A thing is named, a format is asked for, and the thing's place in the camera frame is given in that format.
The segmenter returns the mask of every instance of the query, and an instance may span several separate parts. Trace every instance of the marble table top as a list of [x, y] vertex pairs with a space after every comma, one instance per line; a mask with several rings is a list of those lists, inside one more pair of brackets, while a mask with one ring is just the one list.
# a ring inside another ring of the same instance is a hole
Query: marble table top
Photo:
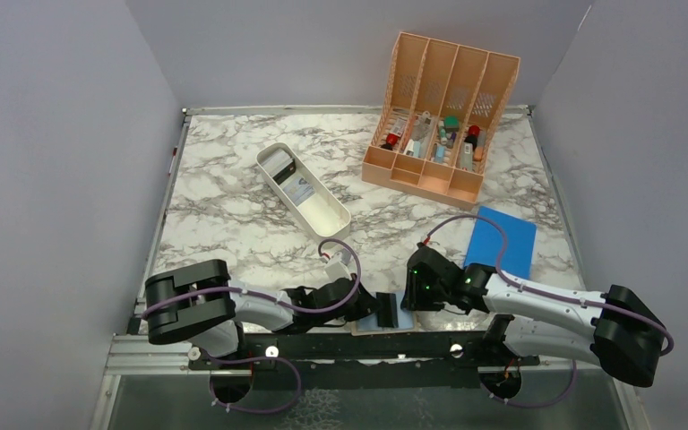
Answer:
[[[262, 180], [257, 152], [284, 142], [349, 209], [346, 241], [371, 292], [403, 290], [416, 243], [464, 211], [360, 179], [376, 113], [194, 116], [185, 142], [153, 273], [219, 258], [231, 277], [269, 288], [328, 282], [317, 244]], [[506, 113], [488, 156], [478, 204], [537, 224], [531, 279], [583, 289], [528, 117]], [[474, 221], [455, 221], [432, 246], [461, 264]], [[424, 330], [483, 329], [488, 315], [419, 313]]]

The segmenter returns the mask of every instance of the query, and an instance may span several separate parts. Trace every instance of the blue folder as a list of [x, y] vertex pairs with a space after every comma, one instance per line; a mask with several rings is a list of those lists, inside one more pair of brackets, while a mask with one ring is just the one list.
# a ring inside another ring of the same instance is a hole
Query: blue folder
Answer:
[[[503, 257], [503, 270], [527, 280], [531, 272], [531, 257], [534, 253], [537, 225], [486, 206], [478, 210], [478, 215], [495, 221], [505, 230], [508, 248]], [[480, 262], [494, 266], [502, 245], [503, 240], [496, 228], [477, 220], [463, 265]]]

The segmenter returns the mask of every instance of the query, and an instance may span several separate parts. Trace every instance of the purple cable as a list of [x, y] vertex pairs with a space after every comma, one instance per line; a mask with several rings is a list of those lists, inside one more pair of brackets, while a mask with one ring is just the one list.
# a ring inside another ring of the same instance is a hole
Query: purple cable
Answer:
[[[285, 302], [278, 302], [279, 306], [283, 306], [287, 309], [291, 309], [292, 311], [301, 312], [304, 314], [325, 314], [325, 313], [328, 313], [332, 310], [339, 309], [340, 307], [344, 306], [350, 300], [350, 298], [352, 298], [352, 296], [354, 296], [355, 293], [357, 293], [357, 288], [360, 286], [360, 275], [362, 274], [362, 268], [360, 267], [360, 259], [357, 257], [357, 253], [355, 252], [354, 249], [352, 249], [351, 246], [347, 245], [344, 241], [330, 237], [327, 239], [323, 239], [321, 241], [321, 243], [318, 245], [318, 254], [319, 255], [323, 255], [323, 244], [327, 244], [329, 242], [333, 242], [333, 243], [336, 243], [336, 244], [343, 246], [344, 249], [346, 249], [347, 251], [349, 251], [350, 254], [352, 254], [352, 259], [355, 260], [355, 265], [357, 266], [357, 278], [355, 279], [355, 284], [352, 286], [352, 289], [349, 291], [349, 293], [344, 298], [342, 298], [339, 302], [337, 302], [333, 305], [327, 306], [327, 307], [320, 308], [320, 309], [308, 309], [306, 307], [300, 307], [300, 306], [292, 305], [292, 304], [285, 303]], [[263, 298], [263, 299], [269, 300], [271, 302], [277, 301], [277, 298], [275, 296], [271, 296], [270, 294], [261, 293], [259, 291], [252, 291], [251, 289], [248, 289], [244, 292], [244, 290], [242, 290], [241, 288], [237, 288], [237, 287], [212, 287], [212, 288], [198, 289], [196, 291], [189, 291], [187, 293], [181, 294], [180, 296], [171, 297], [171, 298], [162, 300], [161, 302], [155, 303], [154, 305], [147, 307], [146, 310], [141, 313], [141, 319], [147, 320], [149, 318], [149, 315], [151, 315], [152, 312], [157, 312], [158, 310], [162, 309], [163, 307], [170, 306], [170, 305], [177, 303], [177, 302], [180, 302], [182, 300], [202, 296], [205, 294], [214, 294], [214, 293], [247, 294], [248, 296]]]
[[245, 363], [253, 363], [255, 361], [276, 361], [279, 363], [283, 363], [284, 365], [288, 366], [291, 369], [291, 372], [294, 373], [294, 377], [297, 379], [297, 388], [294, 390], [294, 397], [291, 398], [287, 403], [284, 403], [283, 405], [277, 406], [275, 408], [270, 408], [270, 409], [252, 409], [252, 408], [244, 408], [243, 406], [235, 406], [233, 403], [223, 403], [218, 399], [217, 394], [215, 394], [214, 387], [212, 386], [212, 382], [210, 382], [210, 394], [212, 397], [215, 399], [215, 404], [222, 406], [223, 408], [226, 409], [227, 412], [229, 412], [231, 409], [237, 410], [239, 412], [246, 412], [249, 414], [258, 414], [258, 415], [271, 415], [271, 414], [277, 414], [279, 412], [282, 412], [288, 408], [291, 408], [294, 406], [295, 403], [299, 400], [299, 398], [302, 396], [302, 375], [299, 374], [299, 371], [297, 370], [294, 365], [291, 364], [290, 361], [288, 361], [286, 358], [283, 357], [249, 357], [249, 358], [242, 358], [240, 360], [221, 360], [219, 358], [215, 358], [209, 354], [207, 354], [207, 351], [202, 350], [202, 353], [207, 356], [207, 358], [210, 359], [212, 363], [215, 365], [242, 365]]
[[[448, 219], [445, 219], [444, 221], [440, 222], [436, 227], [432, 228], [431, 231], [428, 232], [428, 235], [426, 235], [426, 241], [424, 243], [427, 243], [428, 240], [431, 239], [431, 235], [433, 233], [435, 233], [436, 230], [438, 230], [439, 228], [444, 227], [449, 222], [452, 222], [456, 219], [465, 219], [465, 218], [482, 220], [482, 221], [488, 223], [490, 226], [496, 228], [497, 231], [500, 232], [500, 236], [502, 236], [502, 238], [503, 238], [503, 245], [500, 248], [500, 253], [497, 255], [496, 261], [494, 262], [494, 268], [497, 270], [497, 273], [500, 275], [500, 278], [502, 278], [505, 282], [507, 282], [508, 285], [515, 287], [515, 288], [520, 288], [524, 291], [528, 291], [529, 293], [536, 294], [538, 296], [552, 298], [553, 300], [559, 300], [561, 302], [570, 303], [570, 304], [574, 304], [574, 305], [581, 305], [581, 301], [578, 298], [562, 297], [562, 296], [559, 296], [557, 294], [550, 293], [548, 291], [542, 291], [541, 289], [527, 287], [525, 285], [521, 285], [515, 279], [511, 279], [510, 277], [508, 277], [504, 273], [503, 268], [502, 268], [503, 255], [505, 254], [505, 250], [507, 250], [507, 247], [508, 247], [508, 237], [505, 234], [505, 231], [503, 230], [503, 228], [500, 227], [499, 224], [497, 224], [496, 222], [492, 221], [489, 218], [479, 217], [478, 215], [471, 215], [469, 213], [468, 214], [462, 214], [462, 215], [455, 215], [454, 217], [449, 217]], [[668, 354], [669, 352], [671, 352], [672, 349], [674, 349], [674, 338], [671, 337], [671, 333], [669, 333], [668, 330], [666, 330], [666, 327], [664, 327], [663, 325], [651, 320], [650, 318], [648, 318], [644, 315], [636, 314], [635, 312], [632, 312], [632, 311], [627, 311], [626, 309], [623, 309], [623, 308], [615, 306], [615, 305], [610, 305], [608, 303], [595, 302], [593, 300], [585, 300], [584, 305], [599, 307], [602, 309], [607, 309], [609, 311], [617, 312], [619, 314], [622, 314], [622, 315], [628, 316], [630, 318], [633, 318], [635, 320], [646, 323], [650, 327], [660, 331], [663, 334], [663, 336], [666, 338], [666, 342], [667, 342], [666, 348], [664, 348], [663, 350], [660, 351], [661, 356]], [[516, 408], [525, 408], [525, 409], [545, 408], [545, 407], [554, 405], [555, 403], [565, 399], [573, 390], [573, 386], [576, 383], [576, 374], [577, 374], [577, 372], [576, 372], [576, 361], [575, 360], [573, 361], [573, 368], [572, 369], [573, 369], [572, 370], [572, 377], [571, 377], [571, 381], [568, 384], [568, 387], [566, 387], [566, 389], [556, 398], [554, 398], [550, 401], [543, 402], [543, 403], [535, 403], [535, 404], [528, 404], [528, 405], [527, 404], [514, 403], [511, 401], [508, 401], [507, 404], [510, 406], [514, 406]], [[494, 399], [504, 402], [503, 399], [500, 399], [496, 396], [494, 396]]]

